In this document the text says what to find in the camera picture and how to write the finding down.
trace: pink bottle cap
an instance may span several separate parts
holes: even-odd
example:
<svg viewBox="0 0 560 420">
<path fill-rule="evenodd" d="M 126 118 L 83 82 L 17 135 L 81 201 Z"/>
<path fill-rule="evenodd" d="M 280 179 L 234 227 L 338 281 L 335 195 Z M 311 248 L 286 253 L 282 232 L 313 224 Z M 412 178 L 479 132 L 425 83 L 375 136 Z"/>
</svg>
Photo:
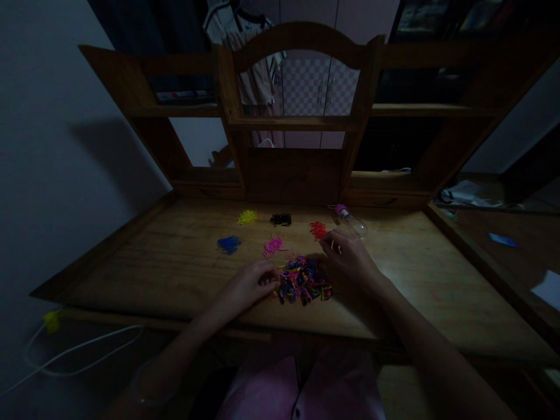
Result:
<svg viewBox="0 0 560 420">
<path fill-rule="evenodd" d="M 344 204 L 337 204 L 337 206 L 334 208 L 336 214 L 339 214 L 342 210 L 348 210 L 348 207 L 346 207 Z"/>
</svg>

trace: plastic bottle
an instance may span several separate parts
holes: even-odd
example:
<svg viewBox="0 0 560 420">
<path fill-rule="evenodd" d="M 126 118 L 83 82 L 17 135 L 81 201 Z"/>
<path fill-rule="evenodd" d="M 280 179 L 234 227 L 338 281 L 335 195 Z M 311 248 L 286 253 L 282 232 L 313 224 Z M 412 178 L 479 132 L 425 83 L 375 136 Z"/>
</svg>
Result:
<svg viewBox="0 0 560 420">
<path fill-rule="evenodd" d="M 360 239 L 364 239 L 368 235 L 368 227 L 366 224 L 352 216 L 344 204 L 337 204 L 334 211 L 337 213 L 340 220 L 342 220 L 349 233 L 356 235 Z"/>
</svg>

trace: hand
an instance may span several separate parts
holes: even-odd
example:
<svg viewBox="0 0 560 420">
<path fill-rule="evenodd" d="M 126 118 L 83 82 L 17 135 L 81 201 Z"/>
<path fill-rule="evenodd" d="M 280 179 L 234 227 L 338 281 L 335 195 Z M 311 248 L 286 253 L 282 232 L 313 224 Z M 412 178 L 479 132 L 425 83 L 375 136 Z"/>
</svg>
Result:
<svg viewBox="0 0 560 420">
<path fill-rule="evenodd" d="M 371 289 L 381 286 L 379 283 L 385 280 L 390 283 L 373 262 L 361 239 L 334 229 L 327 232 L 319 244 L 328 257 L 328 263 L 360 286 Z"/>
<path fill-rule="evenodd" d="M 227 308 L 233 319 L 280 286 L 280 272 L 268 260 L 248 262 L 218 292 L 213 306 Z"/>
</svg>

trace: blue card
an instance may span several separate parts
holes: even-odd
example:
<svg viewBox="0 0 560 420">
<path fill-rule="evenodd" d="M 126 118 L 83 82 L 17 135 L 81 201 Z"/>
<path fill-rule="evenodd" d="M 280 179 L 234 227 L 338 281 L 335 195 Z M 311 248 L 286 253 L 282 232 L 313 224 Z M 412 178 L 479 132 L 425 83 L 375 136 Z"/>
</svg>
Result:
<svg viewBox="0 0 560 420">
<path fill-rule="evenodd" d="M 488 232 L 488 236 L 490 237 L 490 239 L 492 239 L 494 242 L 498 242 L 500 244 L 504 244 L 507 246 L 510 246 L 512 248 L 517 248 L 517 244 L 515 243 L 515 241 L 511 238 L 508 238 L 506 236 L 500 236 L 497 235 L 495 233 L 490 233 Z"/>
</svg>

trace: person's left hand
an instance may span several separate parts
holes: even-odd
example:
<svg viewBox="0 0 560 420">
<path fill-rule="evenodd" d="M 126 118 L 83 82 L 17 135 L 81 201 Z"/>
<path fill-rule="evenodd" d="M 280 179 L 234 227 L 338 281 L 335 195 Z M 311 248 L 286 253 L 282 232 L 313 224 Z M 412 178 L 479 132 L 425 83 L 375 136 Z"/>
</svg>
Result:
<svg viewBox="0 0 560 420">
<path fill-rule="evenodd" d="M 280 272 L 268 260 L 248 262 L 218 292 L 212 303 L 227 308 L 231 318 L 280 286 Z"/>
</svg>

